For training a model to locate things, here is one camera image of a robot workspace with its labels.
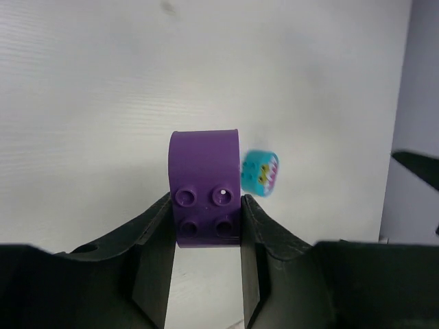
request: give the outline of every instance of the gray wall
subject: gray wall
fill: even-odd
[[[439,1],[413,2],[392,149],[439,156]],[[391,160],[380,235],[439,244],[438,214],[439,193]]]

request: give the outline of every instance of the textured surface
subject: textured surface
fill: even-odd
[[[167,193],[70,254],[0,245],[0,328],[163,329],[173,227]]]
[[[0,240],[70,251],[168,190],[174,130],[238,128],[295,235],[375,240],[408,0],[0,1]],[[169,329],[242,319],[239,250],[176,250]]]
[[[251,196],[242,197],[241,207],[247,329],[438,326],[438,247],[346,241],[311,247]]]

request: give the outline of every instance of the lego stud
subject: lego stud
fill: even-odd
[[[217,206],[227,206],[233,200],[233,193],[228,188],[219,186],[212,192],[212,201]]]
[[[223,216],[216,220],[215,229],[217,235],[226,238],[232,235],[233,222],[229,216]]]
[[[251,150],[247,153],[241,172],[241,187],[260,197],[271,194],[279,168],[277,155],[269,151]]]
[[[197,194],[192,187],[183,187],[176,192],[176,203],[179,206],[188,208],[197,202]]]
[[[198,233],[198,226],[194,218],[183,220],[180,224],[180,233],[185,238],[194,238]]]

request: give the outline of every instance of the small hole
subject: small hole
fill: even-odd
[[[195,193],[186,189],[178,190],[176,193],[176,202],[182,207],[191,207],[196,202]]]
[[[225,188],[217,188],[212,193],[212,200],[217,206],[225,206],[232,202],[232,192]]]
[[[192,222],[188,222],[181,225],[180,231],[184,237],[193,238],[195,235],[197,235],[198,229],[197,225]]]
[[[94,252],[95,250],[97,250],[97,246],[92,243],[89,243],[87,245],[79,246],[78,248],[73,250],[71,254],[84,254],[86,252]]]
[[[231,236],[232,235],[232,224],[227,221],[222,221],[217,224],[217,235],[218,236]]]

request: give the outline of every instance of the purple plastic block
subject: purple plastic block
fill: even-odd
[[[174,132],[168,175],[180,247],[239,244],[238,130]]]

